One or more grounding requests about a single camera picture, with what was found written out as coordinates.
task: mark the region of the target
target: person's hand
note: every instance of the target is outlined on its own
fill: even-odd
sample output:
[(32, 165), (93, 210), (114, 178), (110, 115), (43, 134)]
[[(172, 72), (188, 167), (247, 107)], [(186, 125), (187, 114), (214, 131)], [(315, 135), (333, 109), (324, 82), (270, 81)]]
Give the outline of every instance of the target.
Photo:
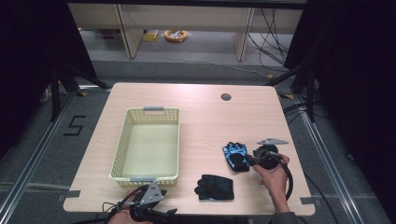
[[(126, 195), (129, 195), (132, 192), (132, 190), (128, 190)], [(129, 214), (129, 209), (126, 207), (125, 209), (120, 210), (114, 217), (112, 217), (109, 221), (108, 224), (152, 224), (151, 222), (144, 221), (144, 222), (136, 222), (131, 218), (131, 215)]]
[[(282, 154), (280, 154), (280, 156), (286, 164), (289, 163), (289, 157)], [(262, 177), (260, 184), (267, 187), (271, 199), (273, 200), (276, 212), (278, 214), (289, 212), (290, 209), (285, 195), (288, 176), (286, 175), (282, 165), (279, 164), (272, 170), (265, 170), (260, 165), (256, 164), (253, 166), (253, 169)]]

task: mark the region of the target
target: plastic basket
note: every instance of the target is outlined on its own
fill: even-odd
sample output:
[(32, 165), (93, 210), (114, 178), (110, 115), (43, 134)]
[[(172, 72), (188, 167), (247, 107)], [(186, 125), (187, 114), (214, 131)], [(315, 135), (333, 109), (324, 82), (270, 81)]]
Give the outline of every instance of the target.
[(110, 179), (122, 187), (157, 179), (174, 186), (178, 176), (179, 110), (159, 106), (128, 109)]

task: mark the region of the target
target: glove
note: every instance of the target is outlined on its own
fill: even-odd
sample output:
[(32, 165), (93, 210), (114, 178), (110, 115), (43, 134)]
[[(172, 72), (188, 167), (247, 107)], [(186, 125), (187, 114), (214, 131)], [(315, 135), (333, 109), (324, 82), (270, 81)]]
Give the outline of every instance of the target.
[(229, 142), (226, 147), (223, 147), (223, 151), (225, 159), (235, 172), (249, 171), (248, 151), (245, 145)]
[(218, 175), (202, 175), (195, 193), (200, 201), (233, 200), (233, 181)]

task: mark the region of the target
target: blue glove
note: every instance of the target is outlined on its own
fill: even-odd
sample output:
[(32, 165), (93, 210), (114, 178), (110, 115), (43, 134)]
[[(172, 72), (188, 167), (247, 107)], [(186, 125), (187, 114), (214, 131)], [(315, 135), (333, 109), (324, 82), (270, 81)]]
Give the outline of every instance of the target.
[(229, 142), (227, 146), (223, 147), (223, 151), (225, 159), (235, 172), (249, 171), (248, 151), (244, 144)]

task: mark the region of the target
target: wooden table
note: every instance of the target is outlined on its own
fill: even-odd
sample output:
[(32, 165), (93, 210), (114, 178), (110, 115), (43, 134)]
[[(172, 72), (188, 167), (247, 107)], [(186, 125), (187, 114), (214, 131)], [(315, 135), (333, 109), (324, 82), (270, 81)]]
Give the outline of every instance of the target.
[[(223, 93), (232, 99), (222, 100)], [(151, 83), (114, 85), (70, 189), (80, 190), (79, 197), (65, 200), (66, 211), (101, 212), (103, 202), (116, 203), (124, 198), (128, 189), (110, 180), (109, 174), (125, 112), (130, 107), (157, 105), (180, 109), (180, 161), (177, 185), (167, 188), (156, 210), (177, 208), (178, 215), (272, 215), (275, 209), (267, 189), (258, 184), (259, 175), (252, 169), (233, 172), (222, 147), (230, 141), (239, 142), (252, 154), (259, 146), (257, 141), (274, 137), (289, 141), (278, 149), (290, 157), (294, 178), (290, 209), (298, 216), (315, 213), (313, 204), (301, 203), (301, 198), (311, 194), (274, 88)], [(200, 203), (194, 188), (203, 174), (231, 178), (235, 199)]]

